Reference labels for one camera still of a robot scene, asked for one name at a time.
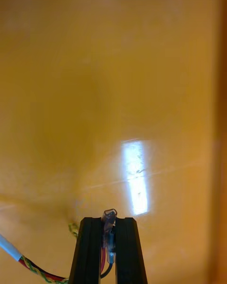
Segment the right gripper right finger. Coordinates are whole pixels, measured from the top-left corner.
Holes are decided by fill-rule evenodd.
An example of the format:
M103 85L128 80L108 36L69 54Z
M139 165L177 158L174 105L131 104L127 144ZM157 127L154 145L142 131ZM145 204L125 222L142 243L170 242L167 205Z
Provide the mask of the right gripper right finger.
M116 219L116 283L147 284L147 275L135 219Z

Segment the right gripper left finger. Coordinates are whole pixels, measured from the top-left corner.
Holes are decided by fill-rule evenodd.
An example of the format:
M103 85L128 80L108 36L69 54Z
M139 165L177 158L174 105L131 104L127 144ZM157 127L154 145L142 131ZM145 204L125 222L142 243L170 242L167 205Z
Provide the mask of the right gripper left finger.
M85 217L80 222L69 276L70 284L99 284L101 282L101 237L100 218Z

